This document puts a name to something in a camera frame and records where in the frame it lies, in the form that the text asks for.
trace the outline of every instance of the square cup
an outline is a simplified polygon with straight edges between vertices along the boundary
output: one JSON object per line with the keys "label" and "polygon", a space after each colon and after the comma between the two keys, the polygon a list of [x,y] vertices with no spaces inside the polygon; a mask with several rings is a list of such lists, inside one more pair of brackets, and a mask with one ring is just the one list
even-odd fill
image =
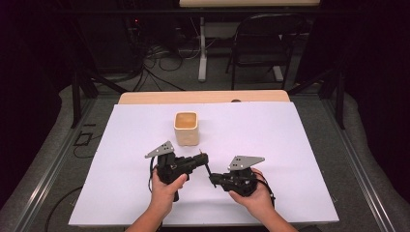
{"label": "square cup", "polygon": [[180,146],[195,146],[199,143],[198,116],[196,112],[178,112],[174,121],[175,136]]}

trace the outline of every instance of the human hand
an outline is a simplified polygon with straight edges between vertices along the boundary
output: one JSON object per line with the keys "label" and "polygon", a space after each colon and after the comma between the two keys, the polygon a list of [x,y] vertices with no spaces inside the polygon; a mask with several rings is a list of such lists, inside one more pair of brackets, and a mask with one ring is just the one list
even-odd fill
{"label": "human hand", "polygon": [[172,210],[175,192],[183,187],[187,178],[187,174],[182,174],[173,183],[167,185],[160,180],[157,168],[154,168],[151,202],[148,208],[155,210],[164,219]]}
{"label": "human hand", "polygon": [[[264,181],[261,171],[256,168],[252,168],[252,171],[257,173],[257,179]],[[271,195],[268,189],[261,183],[257,184],[256,191],[250,196],[241,196],[233,190],[229,192],[229,195],[237,203],[245,206],[249,213],[260,221],[262,221],[265,216],[275,211],[275,208],[272,205]]]}

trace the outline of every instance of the table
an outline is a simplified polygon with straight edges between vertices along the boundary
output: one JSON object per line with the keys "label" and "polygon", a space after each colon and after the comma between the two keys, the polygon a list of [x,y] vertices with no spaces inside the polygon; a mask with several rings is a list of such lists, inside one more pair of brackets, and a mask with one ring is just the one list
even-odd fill
{"label": "table", "polygon": [[[320,0],[180,0],[181,8],[234,8],[234,7],[316,7]],[[206,80],[207,52],[205,47],[205,19],[200,17],[200,49],[198,81]]]}
{"label": "table", "polygon": [[[200,143],[177,145],[173,116],[198,113]],[[125,93],[115,105],[69,225],[127,226],[150,201],[149,160],[144,156],[166,140],[177,157],[199,149],[212,172],[228,172],[235,155],[264,157],[263,171],[277,198],[278,212],[291,223],[338,221],[296,108],[281,90]],[[180,200],[163,226],[259,225],[205,167],[197,167],[179,191]]]}

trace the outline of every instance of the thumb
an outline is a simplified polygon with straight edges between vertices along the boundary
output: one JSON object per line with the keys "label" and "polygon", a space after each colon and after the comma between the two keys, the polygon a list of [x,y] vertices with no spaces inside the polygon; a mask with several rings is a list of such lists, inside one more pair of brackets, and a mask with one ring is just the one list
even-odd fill
{"label": "thumb", "polygon": [[232,199],[233,199],[235,202],[241,204],[241,202],[242,202],[242,196],[241,196],[240,194],[238,194],[238,193],[236,193],[235,191],[231,190],[231,191],[229,192],[229,195],[232,197]]}
{"label": "thumb", "polygon": [[172,189],[177,191],[178,189],[180,189],[184,185],[187,178],[188,178],[188,175],[186,173],[184,173],[181,176],[179,176],[174,182],[172,182],[170,184],[170,186],[172,186]]}

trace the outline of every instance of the silver metal plate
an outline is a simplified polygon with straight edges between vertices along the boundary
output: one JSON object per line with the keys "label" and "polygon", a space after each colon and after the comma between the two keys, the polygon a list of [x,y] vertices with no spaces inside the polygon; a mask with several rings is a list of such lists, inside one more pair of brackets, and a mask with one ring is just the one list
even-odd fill
{"label": "silver metal plate", "polygon": [[265,158],[261,157],[245,157],[245,156],[236,156],[231,163],[229,164],[229,171],[243,170],[245,168],[251,167],[261,161],[264,161]]}
{"label": "silver metal plate", "polygon": [[172,146],[172,143],[170,141],[166,141],[161,146],[159,146],[158,148],[154,149],[152,152],[145,155],[145,158],[157,157],[157,156],[165,155],[165,154],[172,153],[172,152],[174,152],[174,146]]}

